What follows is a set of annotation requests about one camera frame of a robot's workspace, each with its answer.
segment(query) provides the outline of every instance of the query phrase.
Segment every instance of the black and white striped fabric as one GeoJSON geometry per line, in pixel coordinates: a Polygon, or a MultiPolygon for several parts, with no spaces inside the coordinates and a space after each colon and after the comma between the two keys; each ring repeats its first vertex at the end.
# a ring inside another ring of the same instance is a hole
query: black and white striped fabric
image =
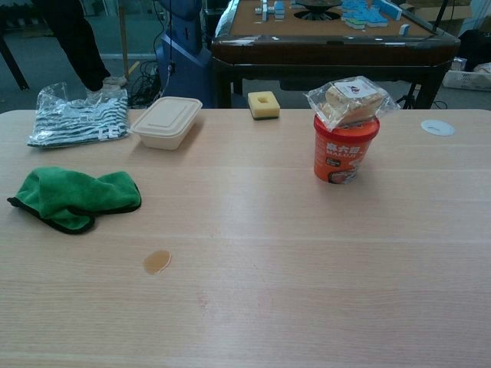
{"type": "Polygon", "coordinates": [[[129,134],[126,90],[91,94],[86,100],[67,101],[66,86],[44,88],[38,95],[38,109],[28,146],[63,147],[117,140],[129,134]]]}

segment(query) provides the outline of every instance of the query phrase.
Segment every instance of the brown stain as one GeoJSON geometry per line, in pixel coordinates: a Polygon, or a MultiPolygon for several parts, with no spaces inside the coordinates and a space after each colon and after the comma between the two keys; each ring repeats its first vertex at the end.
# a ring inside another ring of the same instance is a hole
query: brown stain
{"type": "Polygon", "coordinates": [[[169,251],[155,251],[143,261],[143,267],[149,274],[158,274],[170,264],[169,251]]]}

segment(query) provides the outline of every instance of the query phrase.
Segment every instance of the orange paper cup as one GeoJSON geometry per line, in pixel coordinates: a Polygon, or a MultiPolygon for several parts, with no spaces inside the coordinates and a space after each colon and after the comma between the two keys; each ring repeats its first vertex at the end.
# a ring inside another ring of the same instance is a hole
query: orange paper cup
{"type": "Polygon", "coordinates": [[[354,179],[361,160],[378,134],[381,124],[375,117],[353,126],[329,132],[316,115],[314,172],[319,179],[346,184],[354,179]]]}

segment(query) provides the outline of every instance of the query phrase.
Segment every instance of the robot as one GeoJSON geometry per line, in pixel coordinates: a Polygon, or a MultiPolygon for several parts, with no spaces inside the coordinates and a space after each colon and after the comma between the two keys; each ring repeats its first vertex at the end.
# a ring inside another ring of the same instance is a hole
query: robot
{"type": "Polygon", "coordinates": [[[203,47],[202,0],[159,0],[169,11],[170,26],[157,48],[157,63],[164,96],[191,97],[203,107],[215,107],[212,55],[203,47]]]}

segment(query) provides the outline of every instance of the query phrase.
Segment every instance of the green towel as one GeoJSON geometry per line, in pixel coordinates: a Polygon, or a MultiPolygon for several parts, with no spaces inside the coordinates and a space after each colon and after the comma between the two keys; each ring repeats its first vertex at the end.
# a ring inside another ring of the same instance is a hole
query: green towel
{"type": "Polygon", "coordinates": [[[60,167],[33,170],[17,195],[7,200],[67,234],[87,231],[97,215],[132,212],[141,206],[140,192],[125,172],[95,179],[60,167]]]}

